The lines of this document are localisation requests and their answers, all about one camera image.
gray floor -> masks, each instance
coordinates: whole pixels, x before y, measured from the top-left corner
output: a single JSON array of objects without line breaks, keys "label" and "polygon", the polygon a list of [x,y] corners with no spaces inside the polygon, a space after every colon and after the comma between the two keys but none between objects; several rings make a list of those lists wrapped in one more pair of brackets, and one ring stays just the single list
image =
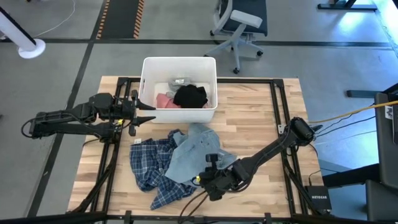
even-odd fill
[{"label": "gray floor", "polygon": [[[43,37],[90,37],[102,0],[75,1],[76,11],[71,19]],[[318,2],[325,1],[268,1],[269,36],[259,38],[388,42],[398,37],[389,20],[397,11],[383,1],[377,1],[381,7],[379,14],[317,11]],[[146,0],[139,38],[208,40],[214,3]],[[73,2],[0,0],[0,5],[29,33],[37,35],[64,20],[71,13]],[[202,56],[212,47],[214,45],[95,44],[76,104],[96,93],[102,75],[139,75],[146,57]],[[231,52],[225,50],[213,55],[218,76],[298,77],[310,120],[329,118],[372,103],[372,100],[345,97],[343,92],[347,89],[383,90],[398,82],[398,58],[389,47],[263,47],[261,58],[250,49],[241,49],[239,75],[231,72],[235,67]],[[23,60],[16,54],[15,45],[0,43],[0,93],[5,96],[0,105],[0,113],[4,115],[0,121],[0,168],[7,171],[0,174],[0,219],[25,215],[52,142],[52,138],[26,139],[20,134],[20,126],[39,111],[65,107],[85,49],[86,44],[47,44],[39,58]],[[341,124],[372,115],[373,111],[365,111]],[[376,162],[375,133],[344,139],[373,130],[374,120],[370,120],[317,139],[315,146],[321,166],[341,171]],[[83,141],[83,136],[64,137],[39,215],[64,213],[67,209]],[[330,194],[334,215],[366,218],[361,212],[365,203],[363,186],[335,189]]]}]

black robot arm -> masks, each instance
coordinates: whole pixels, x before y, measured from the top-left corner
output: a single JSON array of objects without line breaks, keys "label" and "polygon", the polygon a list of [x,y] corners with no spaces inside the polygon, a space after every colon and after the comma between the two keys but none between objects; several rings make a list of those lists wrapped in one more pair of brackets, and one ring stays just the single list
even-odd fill
[{"label": "black robot arm", "polygon": [[293,118],[278,139],[255,155],[238,159],[224,170],[208,167],[199,174],[199,184],[211,201],[221,199],[225,192],[241,192],[249,186],[259,166],[288,147],[308,145],[314,136],[314,130],[302,118]]},{"label": "black robot arm", "polygon": [[[136,109],[155,110],[141,103],[138,92],[132,91],[131,101],[112,96],[110,93],[98,93],[70,110],[39,112],[35,118],[28,120],[22,126],[22,134],[29,138],[41,138],[62,134],[90,134],[99,138],[115,139],[123,127],[121,122],[104,122],[92,124],[97,118],[102,120],[129,120],[129,134],[135,136],[135,126],[139,126],[155,117],[137,117]],[[29,134],[24,133],[24,126],[30,123]]]}]

white plastic bin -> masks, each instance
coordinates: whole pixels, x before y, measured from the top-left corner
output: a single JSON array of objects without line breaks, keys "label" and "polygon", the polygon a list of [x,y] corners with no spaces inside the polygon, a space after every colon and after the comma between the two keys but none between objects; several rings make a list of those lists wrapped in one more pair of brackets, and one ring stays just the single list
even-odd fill
[{"label": "white plastic bin", "polygon": [[210,108],[168,109],[143,111],[155,116],[153,123],[209,123],[218,105],[216,60],[212,57],[147,57],[142,67],[140,100],[156,107],[158,93],[169,90],[171,78],[190,77],[196,86],[205,87]]}]

wooden tabletop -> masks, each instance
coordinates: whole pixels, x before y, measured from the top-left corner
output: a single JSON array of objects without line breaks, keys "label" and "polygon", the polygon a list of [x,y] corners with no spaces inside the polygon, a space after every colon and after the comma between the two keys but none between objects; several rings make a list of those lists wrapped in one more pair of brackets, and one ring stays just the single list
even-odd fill
[{"label": "wooden tabletop", "polygon": [[[98,92],[114,94],[117,80],[118,77],[102,77]],[[285,78],[284,83],[290,117],[299,116],[307,119],[299,80]],[[137,89],[138,86],[139,83],[135,83],[132,88]],[[218,107],[214,118],[207,126],[214,129],[220,136],[221,147],[225,151],[233,153],[239,158],[251,156],[277,139],[271,99],[269,85],[219,83]],[[281,120],[284,120],[279,94],[278,102]],[[193,196],[202,192],[202,189],[198,189],[191,197],[152,211],[149,207],[157,194],[156,189],[149,193],[141,192],[131,171],[129,151],[130,145],[134,144],[135,139],[167,138],[169,131],[181,129],[183,133],[186,133],[187,128],[188,124],[148,122],[137,128],[135,137],[128,135],[127,131],[123,132],[108,214],[123,215],[126,210],[131,210],[134,215],[180,215],[185,204]],[[94,139],[94,137],[88,136],[86,140],[90,139]],[[76,208],[95,185],[102,149],[103,144],[98,141],[91,142],[83,148],[68,210]],[[315,151],[310,146],[301,147],[298,151],[298,160],[303,184],[308,184],[308,176],[312,172],[320,170]],[[323,185],[320,172],[312,175],[311,181],[315,185]],[[292,186],[295,208],[297,213],[300,213],[298,192],[293,183]],[[99,198],[98,210],[101,210],[102,207],[103,194],[104,187]],[[184,215],[187,215],[199,201],[193,202]],[[207,200],[194,215],[263,217],[265,212],[271,213],[273,217],[290,217],[280,155],[275,156],[258,169],[250,187],[244,192],[227,193],[222,200],[216,202]]]}]

plaid shirt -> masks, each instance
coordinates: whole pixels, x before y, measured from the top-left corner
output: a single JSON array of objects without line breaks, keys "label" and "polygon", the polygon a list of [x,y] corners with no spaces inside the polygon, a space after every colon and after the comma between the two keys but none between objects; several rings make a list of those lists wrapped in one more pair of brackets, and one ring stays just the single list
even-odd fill
[{"label": "plaid shirt", "polygon": [[179,130],[171,131],[167,139],[148,139],[131,145],[130,165],[138,187],[143,192],[157,187],[157,196],[150,205],[151,210],[191,196],[196,189],[176,183],[164,175],[169,168],[173,150],[177,148],[173,139],[173,134],[177,132]]}]

